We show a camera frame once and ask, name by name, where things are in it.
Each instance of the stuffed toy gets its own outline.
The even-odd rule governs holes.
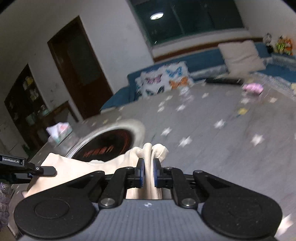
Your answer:
[[[285,47],[286,47],[285,39],[283,36],[280,36],[278,42],[276,43],[276,47],[274,51],[276,53],[283,54]]]
[[[272,41],[272,35],[270,33],[267,33],[263,38],[263,43],[265,43],[266,48],[267,48],[267,52],[269,54],[274,52],[274,48],[273,48],[272,44],[270,43],[271,41]]]
[[[292,49],[292,40],[282,35],[275,45],[274,52],[279,54],[285,53],[287,55],[293,55]]]
[[[292,48],[293,48],[293,44],[292,44],[292,41],[291,39],[286,39],[285,40],[285,49],[284,49],[284,53],[287,54],[287,55],[293,55],[293,52],[292,52]]]

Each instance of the pillow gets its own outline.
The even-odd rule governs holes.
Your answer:
[[[168,81],[163,80],[163,76],[163,67],[160,67],[158,70],[150,71],[148,73],[141,73],[141,80],[143,82],[142,94],[144,98],[171,90]]]
[[[223,43],[218,45],[225,60],[230,75],[249,73],[264,70],[263,59],[259,57],[258,51],[252,40],[242,43]]]
[[[163,80],[169,83],[171,89],[178,89],[184,86],[193,86],[194,81],[184,61],[164,66]]]
[[[141,77],[138,77],[135,79],[136,82],[136,99],[142,99],[143,98],[143,81]]]

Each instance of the white towel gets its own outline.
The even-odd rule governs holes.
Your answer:
[[[161,144],[152,146],[150,143],[146,143],[143,148],[134,147],[108,162],[83,162],[50,153],[41,166],[55,167],[57,175],[55,177],[39,177],[28,192],[23,192],[23,195],[28,197],[98,170],[104,171],[108,175],[113,174],[118,168],[136,167],[138,159],[143,158],[145,163],[144,188],[128,189],[126,198],[162,199],[161,189],[154,187],[153,159],[159,158],[162,162],[167,153],[168,150],[165,146]]]

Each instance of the butterfly pillow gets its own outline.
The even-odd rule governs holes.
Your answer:
[[[193,86],[194,81],[189,76],[188,68],[184,61],[164,66],[163,80],[169,83],[171,89],[184,86]]]
[[[157,95],[159,93],[171,90],[168,81],[163,81],[164,68],[150,72],[142,72],[141,80],[143,82],[142,94],[143,97]]]
[[[143,81],[141,77],[138,77],[135,79],[136,82],[136,99],[142,99],[143,98]]]

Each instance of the metal screw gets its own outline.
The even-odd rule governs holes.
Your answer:
[[[192,198],[185,198],[182,200],[181,203],[186,207],[192,207],[193,205],[196,204],[196,201]]]
[[[101,200],[101,204],[104,205],[104,206],[111,206],[115,203],[115,200],[112,199],[112,198],[104,198]]]

